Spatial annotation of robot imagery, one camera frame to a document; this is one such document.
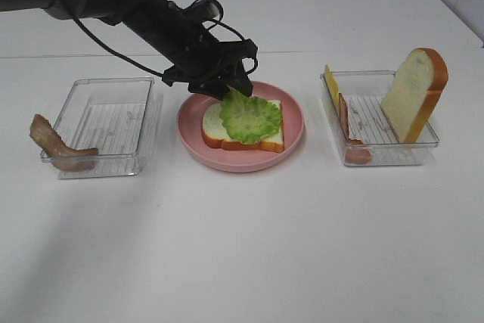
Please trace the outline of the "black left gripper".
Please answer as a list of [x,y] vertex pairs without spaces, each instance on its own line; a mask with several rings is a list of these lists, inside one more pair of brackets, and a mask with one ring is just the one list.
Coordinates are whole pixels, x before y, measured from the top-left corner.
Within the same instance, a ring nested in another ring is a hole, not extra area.
[[242,60],[256,59],[250,39],[221,42],[203,25],[213,20],[206,6],[216,0],[200,0],[181,9],[169,0],[122,0],[114,18],[173,63],[163,72],[169,85],[186,82],[188,91],[222,101],[230,87],[242,95],[253,93]]

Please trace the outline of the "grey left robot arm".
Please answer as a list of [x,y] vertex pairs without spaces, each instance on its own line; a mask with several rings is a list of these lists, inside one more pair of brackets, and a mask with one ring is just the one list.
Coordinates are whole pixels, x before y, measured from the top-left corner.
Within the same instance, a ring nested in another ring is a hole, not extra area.
[[[186,8],[171,0],[1,0],[3,12],[36,8],[58,20],[73,20],[105,51],[160,77],[167,85],[183,82],[189,92],[219,100],[231,89],[245,96],[253,93],[244,60],[257,60],[257,46],[239,32],[236,41],[222,42],[204,25],[226,26],[218,0],[195,0]],[[110,26],[124,24],[172,66],[159,72],[113,50],[82,23],[85,18]]]

